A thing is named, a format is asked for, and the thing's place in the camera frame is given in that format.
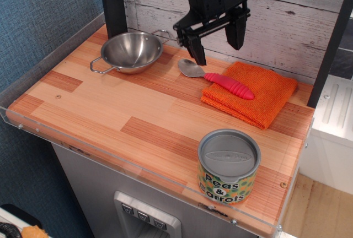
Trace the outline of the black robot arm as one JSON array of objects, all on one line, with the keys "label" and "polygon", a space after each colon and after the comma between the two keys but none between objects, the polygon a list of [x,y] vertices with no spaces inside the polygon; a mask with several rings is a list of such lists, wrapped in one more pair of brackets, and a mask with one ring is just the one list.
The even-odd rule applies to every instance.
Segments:
[{"label": "black robot arm", "polygon": [[177,41],[186,47],[200,66],[206,65],[201,38],[225,29],[227,42],[235,50],[244,43],[246,22],[250,17],[248,0],[188,0],[187,15],[173,25]]}]

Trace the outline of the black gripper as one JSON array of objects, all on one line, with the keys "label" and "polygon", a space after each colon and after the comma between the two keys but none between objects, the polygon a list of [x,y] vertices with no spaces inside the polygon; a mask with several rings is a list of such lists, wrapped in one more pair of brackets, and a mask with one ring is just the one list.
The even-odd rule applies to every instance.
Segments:
[{"label": "black gripper", "polygon": [[246,22],[250,17],[248,0],[188,0],[190,10],[173,25],[180,46],[186,47],[197,65],[205,66],[201,38],[225,29],[227,42],[240,50],[244,44]]}]

